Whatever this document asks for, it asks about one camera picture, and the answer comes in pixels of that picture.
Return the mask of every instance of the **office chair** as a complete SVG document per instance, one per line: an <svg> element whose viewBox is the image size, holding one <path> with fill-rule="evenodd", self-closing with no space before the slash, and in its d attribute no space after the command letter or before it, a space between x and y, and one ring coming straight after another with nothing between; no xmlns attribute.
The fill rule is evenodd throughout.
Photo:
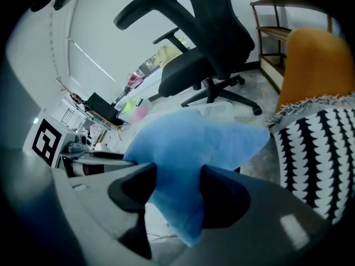
<svg viewBox="0 0 355 266"><path fill-rule="evenodd" d="M230 77L242 71L254 42L244 26L234 15L230 0L191 0L195 16L192 16L177 0L133 0L114 19L115 25L127 29L135 21L152 10L157 10L174 22L178 28L162 35L153 43L163 39L171 41L182 55L163 68L159 95L176 95L193 86L206 89L181 103L188 106L194 101L207 98L213 103L218 96L252 107L254 115L262 113L261 108L243 96L224 90L225 87L243 84L240 76ZM174 33L181 29L197 46L185 48ZM222 80L215 84L213 78Z"/></svg>

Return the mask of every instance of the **black and white pillow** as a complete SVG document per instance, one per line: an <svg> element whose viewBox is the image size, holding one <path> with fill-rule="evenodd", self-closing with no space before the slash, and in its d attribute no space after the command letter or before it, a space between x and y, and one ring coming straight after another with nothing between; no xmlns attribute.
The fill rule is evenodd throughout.
<svg viewBox="0 0 355 266"><path fill-rule="evenodd" d="M326 109L275 133L281 186L337 223L355 191L355 110Z"/></svg>

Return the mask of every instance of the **blue towel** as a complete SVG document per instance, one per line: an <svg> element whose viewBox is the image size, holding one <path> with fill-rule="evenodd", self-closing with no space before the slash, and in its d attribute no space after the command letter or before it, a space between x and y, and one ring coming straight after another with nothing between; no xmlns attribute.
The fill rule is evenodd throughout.
<svg viewBox="0 0 355 266"><path fill-rule="evenodd" d="M199 187L202 166L233 171L253 158L269 137L266 128L212 121L193 110L179 111L147 124L124 160L157 165L156 187L149 202L191 247L204 220Z"/></svg>

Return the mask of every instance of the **concrete floor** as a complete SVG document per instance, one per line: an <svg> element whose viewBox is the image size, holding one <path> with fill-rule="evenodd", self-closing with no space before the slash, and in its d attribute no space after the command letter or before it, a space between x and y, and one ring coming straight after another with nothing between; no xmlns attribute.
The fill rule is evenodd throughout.
<svg viewBox="0 0 355 266"><path fill-rule="evenodd" d="M245 84L242 86L236 85L233 87L227 87L226 90L240 94L257 102L263 113L260 116L255 116L250 107L234 101L228 101L234 108L234 120L246 124L264 126L265 121L270 118L275 111L278 93L259 70L242 72L240 75L245 78ZM153 108L150 113L181 109L180 103L196 93L198 93L198 91L189 89L169 98L157 99L152 102ZM217 98L215 100L215 102L219 101L226 101L226 99ZM206 99L196 101L192 105L204 103L206 103ZM105 142L112 151L124 153L135 135L135 129L134 125L132 125L131 127L128 126L125 128L125 131L120 132L122 141L119 140L117 132L112 130L106 136ZM271 139L263 150L261 150L248 164L242 166L241 173L279 183L280 175L275 141Z"/></svg>

